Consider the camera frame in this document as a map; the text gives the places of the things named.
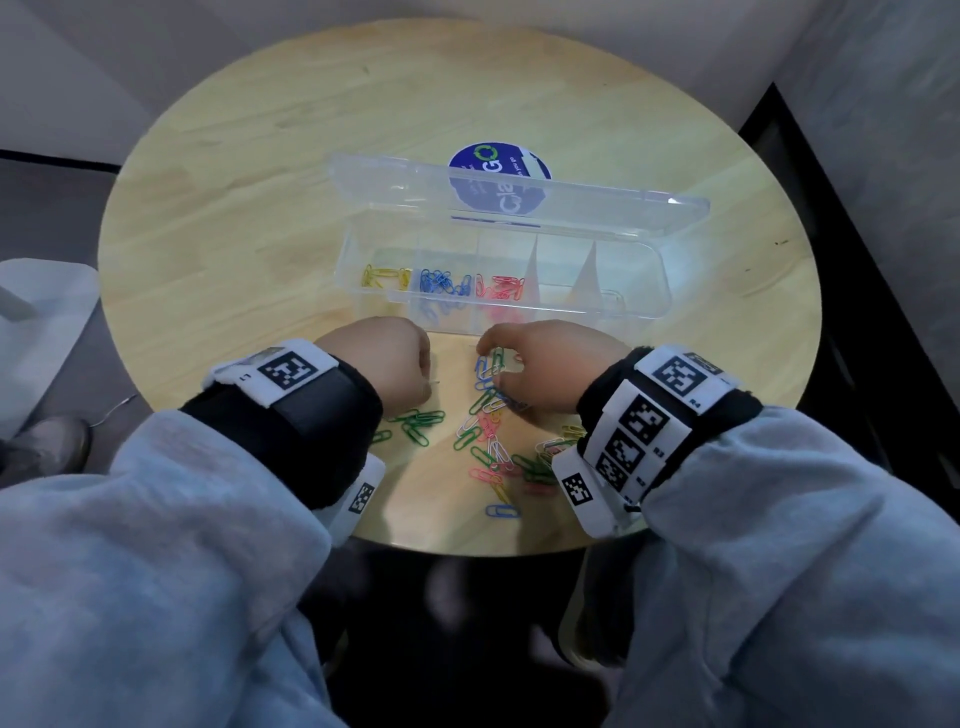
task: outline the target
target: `gray wall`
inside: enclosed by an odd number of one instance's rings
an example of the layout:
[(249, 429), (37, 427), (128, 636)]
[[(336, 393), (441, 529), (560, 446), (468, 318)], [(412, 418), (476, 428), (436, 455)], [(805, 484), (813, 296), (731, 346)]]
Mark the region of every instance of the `gray wall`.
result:
[(777, 84), (960, 404), (958, 37), (957, 0), (832, 0)]
[(120, 163), (157, 115), (250, 51), (333, 25), (452, 15), (637, 62), (735, 127), (821, 0), (0, 0), (0, 149)]

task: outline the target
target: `plastic box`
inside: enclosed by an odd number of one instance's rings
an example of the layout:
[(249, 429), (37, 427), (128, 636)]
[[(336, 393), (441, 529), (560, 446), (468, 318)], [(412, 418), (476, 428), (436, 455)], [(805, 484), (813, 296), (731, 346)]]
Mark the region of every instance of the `plastic box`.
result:
[[(358, 316), (405, 315), (448, 333), (560, 318), (629, 337), (670, 307), (663, 261), (645, 241), (709, 215), (702, 198), (407, 159), (333, 155), (328, 171), (351, 207), (336, 280)], [(523, 279), (522, 289), (493, 277)]]

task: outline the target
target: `black cuff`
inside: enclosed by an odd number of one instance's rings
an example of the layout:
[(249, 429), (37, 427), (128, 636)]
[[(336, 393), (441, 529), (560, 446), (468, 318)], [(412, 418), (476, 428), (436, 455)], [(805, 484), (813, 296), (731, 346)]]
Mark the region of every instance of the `black cuff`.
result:
[(232, 440), (307, 508), (332, 505), (367, 460), (383, 404), (344, 361), (262, 407), (233, 385), (215, 383), (180, 408)]
[(760, 414), (763, 409), (763, 404), (760, 400), (750, 392), (741, 392), (738, 389), (734, 389), (720, 398), (709, 410), (698, 415), (689, 407), (681, 404), (669, 392), (651, 381), (647, 376), (634, 369), (634, 365), (652, 351), (653, 349), (651, 347), (638, 347), (634, 349), (626, 357), (600, 375), (588, 387), (577, 403), (577, 414), (580, 415), (584, 429), (587, 431), (587, 436), (577, 443), (577, 451), (581, 456), (583, 456), (587, 449), (590, 434), (600, 420), (604, 405), (610, 397), (613, 396), (616, 388), (620, 386), (620, 382), (624, 379), (629, 379), (644, 395), (692, 430), (683, 443), (667, 458), (663, 469), (657, 475), (646, 494), (649, 494), (650, 491), (660, 486), (661, 483), (673, 475), (686, 457), (696, 448), (718, 437), (727, 430), (749, 422)]

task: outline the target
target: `round wooden table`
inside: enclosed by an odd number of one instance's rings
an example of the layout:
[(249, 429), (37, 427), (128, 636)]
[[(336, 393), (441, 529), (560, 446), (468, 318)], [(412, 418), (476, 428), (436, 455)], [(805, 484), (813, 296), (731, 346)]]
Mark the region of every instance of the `round wooden table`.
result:
[[(211, 364), (352, 320), (333, 282), (345, 206), (324, 158), (342, 151), (447, 164), (480, 141), (530, 149), (554, 179), (710, 199), (661, 248), (674, 301), (644, 342), (683, 343), (762, 400), (795, 405), (820, 340), (820, 288), (796, 212), (720, 119), (672, 85), (583, 43), (465, 20), (391, 20), (289, 40), (234, 63), (167, 110), (131, 153), (100, 238), (117, 349), (155, 409), (179, 407)], [(446, 421), (420, 449), (395, 426), (388, 474), (356, 535), (462, 555), (543, 553), (589, 538), (562, 496), (516, 490), (521, 519), (452, 448), (476, 398), (475, 338), (431, 334)], [(560, 421), (504, 418), (510, 452)], [(317, 463), (317, 477), (327, 465)]]

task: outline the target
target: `plastic lid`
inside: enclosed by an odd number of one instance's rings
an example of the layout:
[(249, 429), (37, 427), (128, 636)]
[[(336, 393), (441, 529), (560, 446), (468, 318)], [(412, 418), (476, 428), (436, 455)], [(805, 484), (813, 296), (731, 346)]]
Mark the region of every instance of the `plastic lid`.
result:
[(648, 238), (709, 215), (709, 200), (667, 192), (536, 180), (393, 157), (334, 154), (330, 179), (353, 206), (522, 227)]

